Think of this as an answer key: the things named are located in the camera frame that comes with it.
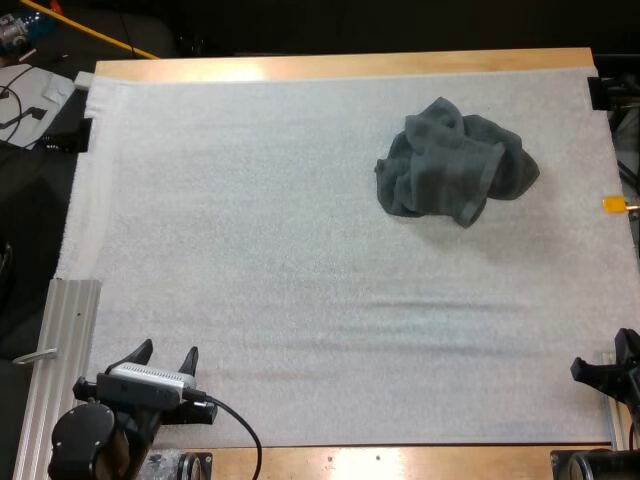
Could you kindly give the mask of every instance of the crumpled cloth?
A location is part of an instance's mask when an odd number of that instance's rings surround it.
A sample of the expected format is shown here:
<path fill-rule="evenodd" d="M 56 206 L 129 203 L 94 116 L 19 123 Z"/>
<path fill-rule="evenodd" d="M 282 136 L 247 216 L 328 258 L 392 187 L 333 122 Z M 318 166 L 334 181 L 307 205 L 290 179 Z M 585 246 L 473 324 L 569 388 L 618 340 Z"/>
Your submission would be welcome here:
<path fill-rule="evenodd" d="M 518 135 L 479 115 L 463 117 L 442 97 L 406 117 L 375 172 L 387 213 L 449 215 L 463 227 L 476 221 L 487 197 L 518 198 L 540 173 Z"/>

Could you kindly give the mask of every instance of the black cord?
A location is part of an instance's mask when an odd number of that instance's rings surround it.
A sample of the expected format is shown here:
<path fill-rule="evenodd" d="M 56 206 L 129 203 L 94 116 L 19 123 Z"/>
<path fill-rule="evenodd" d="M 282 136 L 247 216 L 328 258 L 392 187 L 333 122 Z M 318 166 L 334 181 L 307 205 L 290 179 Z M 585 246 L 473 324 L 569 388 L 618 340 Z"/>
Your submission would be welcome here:
<path fill-rule="evenodd" d="M 122 14 L 122 4 L 118 2 L 118 16 L 120 17 L 120 23 L 122 24 L 122 29 L 124 30 L 124 36 L 127 38 L 127 43 L 129 47 L 131 47 L 131 56 L 134 59 L 137 59 L 136 51 L 133 48 L 133 42 L 131 41 L 131 35 L 129 34 L 129 29 L 127 28 L 127 23 L 124 21 L 124 15 Z"/>
<path fill-rule="evenodd" d="M 35 67 L 31 66 L 31 67 L 23 70 L 18 75 L 13 77 L 13 79 L 11 79 L 11 81 L 9 83 L 7 83 L 6 85 L 2 85 L 3 88 L 2 88 L 2 91 L 0 91 L 0 97 L 2 97 L 2 95 L 4 95 L 5 91 L 13 92 L 13 90 L 11 90 L 9 87 L 11 87 L 11 85 L 13 85 L 13 83 L 16 80 L 18 80 L 21 76 L 23 76 L 29 70 L 33 70 L 34 68 Z M 18 95 L 16 95 L 15 92 L 13 92 L 13 94 L 15 95 L 16 101 L 18 102 L 18 121 L 16 122 L 16 126 L 13 127 L 13 130 L 11 131 L 9 136 L 6 139 L 2 140 L 2 143 L 4 143 L 4 144 L 8 144 L 9 143 L 9 140 L 11 140 L 13 138 L 13 136 L 18 131 L 18 128 L 20 128 L 20 122 L 22 122 L 22 102 L 20 101 L 20 97 Z"/>
<path fill-rule="evenodd" d="M 213 398 L 211 395 L 207 395 L 205 392 L 202 392 L 200 390 L 185 388 L 182 391 L 182 398 L 184 398 L 185 400 L 189 400 L 191 402 L 213 403 L 214 405 L 217 405 L 218 407 L 223 409 L 233 418 L 235 418 L 238 421 L 238 423 L 240 423 L 240 425 L 242 425 L 245 428 L 245 430 L 249 433 L 249 435 L 251 435 L 251 438 L 253 438 L 253 441 L 256 444 L 256 453 L 258 455 L 258 458 L 256 460 L 255 472 L 253 473 L 253 477 L 251 478 L 252 480 L 257 480 L 258 477 L 260 476 L 260 469 L 262 468 L 262 443 L 260 443 L 260 439 L 258 438 L 258 435 L 256 435 L 256 432 L 253 431 L 253 428 L 251 428 L 251 425 L 249 425 L 247 421 L 244 418 L 242 418 L 240 414 L 237 413 L 233 408 L 222 403 L 220 400 Z"/>

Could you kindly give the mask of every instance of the yellow stick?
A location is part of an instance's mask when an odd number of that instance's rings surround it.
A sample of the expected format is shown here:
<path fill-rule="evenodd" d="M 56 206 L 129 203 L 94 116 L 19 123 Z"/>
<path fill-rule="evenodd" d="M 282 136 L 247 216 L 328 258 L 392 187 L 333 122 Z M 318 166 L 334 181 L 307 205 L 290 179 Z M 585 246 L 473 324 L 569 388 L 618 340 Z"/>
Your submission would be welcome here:
<path fill-rule="evenodd" d="M 105 41 L 107 43 L 110 43 L 111 45 L 115 45 L 116 47 L 120 47 L 120 48 L 122 48 L 124 50 L 129 50 L 129 51 L 132 50 L 131 45 L 128 45 L 128 44 L 126 44 L 124 42 L 116 40 L 115 38 L 109 37 L 108 35 L 105 35 L 104 33 L 96 32 L 95 30 L 93 30 L 93 29 L 91 29 L 89 27 L 85 27 L 81 23 L 74 22 L 73 20 L 65 17 L 64 15 L 60 15 L 59 13 L 54 12 L 53 10 L 50 10 L 50 9 L 48 9 L 46 7 L 43 7 L 42 5 L 38 5 L 37 3 L 32 2 L 31 0 L 20 0 L 20 2 L 22 4 L 24 4 L 24 5 L 26 5 L 29 8 L 33 8 L 34 10 L 38 10 L 39 12 L 42 12 L 45 15 L 49 15 L 50 17 L 55 18 L 56 20 L 59 20 L 62 23 L 66 23 L 70 27 L 73 27 L 73 28 L 75 28 L 77 30 L 80 30 L 81 32 L 84 32 L 84 33 L 87 33 L 87 34 L 91 35 L 92 37 L 99 38 L 100 40 L 103 40 L 103 41 Z M 140 50 L 139 48 L 133 48 L 133 51 L 136 52 L 141 57 L 151 58 L 151 59 L 160 58 L 160 57 L 156 57 L 152 53 L 145 52 L 144 50 Z"/>

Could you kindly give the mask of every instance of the wooden board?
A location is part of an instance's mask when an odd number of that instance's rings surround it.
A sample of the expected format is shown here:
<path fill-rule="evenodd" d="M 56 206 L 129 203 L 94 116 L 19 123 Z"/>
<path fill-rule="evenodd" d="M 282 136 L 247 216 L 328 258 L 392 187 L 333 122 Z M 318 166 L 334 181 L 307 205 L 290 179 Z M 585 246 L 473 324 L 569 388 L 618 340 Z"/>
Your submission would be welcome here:
<path fill-rule="evenodd" d="M 265 480 L 551 480 L 551 450 L 593 446 L 298 447 L 264 451 Z M 250 448 L 214 450 L 214 479 L 247 480 Z"/>
<path fill-rule="evenodd" d="M 147 82 L 260 81 L 593 66 L 588 48 L 98 62 L 96 74 Z"/>
<path fill-rule="evenodd" d="M 592 67 L 588 48 L 487 50 L 304 57 L 199 58 L 98 62 L 96 74 L 131 81 L 267 81 L 370 75 Z M 581 446 L 297 447 L 264 450 L 265 480 L 550 480 L 551 450 Z M 246 480 L 250 448 L 214 450 L 214 478 Z"/>

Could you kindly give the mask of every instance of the white foam mat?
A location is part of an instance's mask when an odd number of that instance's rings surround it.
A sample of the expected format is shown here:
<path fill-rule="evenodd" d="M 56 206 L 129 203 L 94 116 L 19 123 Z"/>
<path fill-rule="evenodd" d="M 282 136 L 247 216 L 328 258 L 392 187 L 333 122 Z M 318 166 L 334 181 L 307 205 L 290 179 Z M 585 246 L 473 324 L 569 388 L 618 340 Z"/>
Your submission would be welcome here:
<path fill-rule="evenodd" d="M 272 83 L 96 77 L 58 276 L 103 281 L 90 373 L 147 337 L 268 446 L 607 440 L 573 382 L 640 282 L 590 69 Z M 523 138 L 540 177 L 465 230 L 384 213 L 374 166 L 439 96 Z M 157 448 L 251 445 L 214 427 Z"/>

